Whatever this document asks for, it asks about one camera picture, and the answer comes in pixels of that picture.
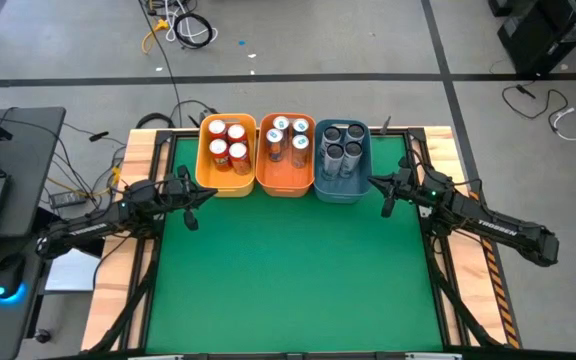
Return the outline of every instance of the green tablecloth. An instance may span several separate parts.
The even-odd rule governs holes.
[[[401,137],[373,138],[373,172],[405,153]],[[178,141],[175,168],[194,172],[197,140]],[[149,352],[440,350],[416,210],[380,217],[371,189],[354,205],[214,198],[195,216],[166,219],[147,338]]]

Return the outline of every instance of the yellow and black hazard stripe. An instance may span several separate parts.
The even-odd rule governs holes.
[[[488,273],[492,281],[492,287],[495,291],[495,298],[497,300],[497,307],[499,308],[499,315],[501,315],[501,323],[506,333],[506,340],[508,344],[516,349],[521,348],[521,340],[519,332],[516,328],[516,322],[512,311],[512,305],[508,298],[504,281],[502,280],[502,272],[500,271],[500,263],[497,261],[496,251],[493,244],[486,240],[481,239],[481,244],[484,248],[486,256],[486,263],[488,264]]]

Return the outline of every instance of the concrete floor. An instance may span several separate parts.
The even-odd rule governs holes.
[[[200,0],[198,13],[219,29],[202,50],[181,50],[160,37],[176,76],[256,74],[439,74],[423,2],[434,11],[448,67],[453,74],[512,73],[496,38],[502,20],[484,0]],[[147,33],[136,1],[37,2],[6,0],[0,13],[0,79],[166,77],[157,48],[139,49]],[[257,54],[251,59],[249,54]],[[576,73],[576,49],[556,72]],[[500,247],[523,346],[576,351],[576,142],[554,135],[545,117],[526,120],[501,99],[513,83],[455,82],[463,115],[453,118],[441,81],[304,81],[184,84],[183,99],[198,99],[221,112],[256,118],[295,111],[316,119],[355,118],[381,125],[450,125],[468,133],[489,205],[546,224],[561,241],[560,263],[541,269]],[[576,81],[538,82],[536,101],[509,94],[521,109],[537,112],[550,88],[576,108]],[[0,87],[0,108],[64,106],[66,121],[125,139],[150,112],[175,104],[170,85]],[[552,107],[560,99],[553,99]],[[192,105],[187,114],[201,109]],[[576,112],[562,131],[576,135]],[[117,145],[89,144],[64,128],[62,137],[83,177],[93,181]],[[462,150],[468,146],[462,141]],[[51,176],[65,180],[58,169]],[[51,191],[57,188],[48,184]],[[83,208],[70,209],[77,215]],[[20,358],[73,354],[87,317],[88,294],[45,300],[40,327],[56,330],[51,344],[26,342]]]

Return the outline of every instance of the blue bin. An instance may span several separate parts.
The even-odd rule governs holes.
[[[319,155],[321,137],[324,130],[332,125],[337,125],[345,138],[345,130],[350,125],[361,125],[364,128],[364,140],[361,144],[363,154],[357,169],[350,178],[337,177],[333,181],[323,178],[323,158]],[[372,175],[372,149],[370,145],[370,130],[368,127],[356,120],[322,120],[315,127],[315,193],[321,201],[336,204],[353,204],[359,201],[370,190],[368,176]]]

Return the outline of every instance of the white cable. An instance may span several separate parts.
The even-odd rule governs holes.
[[[173,11],[169,11],[169,10],[168,10],[168,1],[169,1],[169,0],[164,0],[164,8],[165,8],[165,11],[166,11],[166,22],[168,23],[168,26],[169,26],[169,29],[168,29],[168,31],[166,32],[166,40],[167,40],[168,42],[174,42],[175,40],[177,40],[177,37],[176,37],[176,35],[175,35],[175,29],[174,29],[175,19],[177,19],[177,17],[179,16],[179,15],[177,15],[177,12],[179,11],[179,9],[181,9],[181,11],[182,11],[184,14],[186,14],[186,13],[187,13],[187,10],[186,10],[186,8],[183,6],[183,4],[181,3],[180,0],[176,0],[176,1],[177,1],[177,4],[179,5],[179,9],[175,10],[174,12],[173,12]],[[184,36],[184,37],[190,38],[190,40],[191,40],[192,42],[195,42],[195,39],[194,39],[195,36],[199,36],[199,35],[204,34],[204,33],[206,33],[206,32],[208,31],[208,29],[204,29],[204,30],[202,30],[202,31],[200,31],[200,32],[198,32],[198,33],[194,33],[194,34],[193,34],[193,33],[190,31],[190,19],[186,18],[186,19],[183,19],[181,22],[182,22],[182,23],[185,23],[185,25],[186,25],[186,33],[184,33],[184,31],[183,31],[183,25],[182,25],[182,29],[180,29],[179,33],[180,33],[182,36]],[[217,39],[217,35],[219,35],[219,31],[217,30],[217,28],[213,27],[213,28],[212,28],[212,31],[213,31],[213,37],[212,37],[212,39],[210,39],[210,42],[215,41],[215,39]]]
[[[559,122],[559,120],[563,119],[566,115],[568,115],[574,111],[575,111],[575,108],[570,108],[566,111],[558,112],[557,118],[555,118],[555,121],[553,121],[553,124],[552,124],[552,126],[556,129],[555,132],[557,133],[557,135],[566,141],[576,141],[576,138],[569,138],[569,137],[561,135],[561,133],[559,132],[559,129],[557,128],[557,123]]]

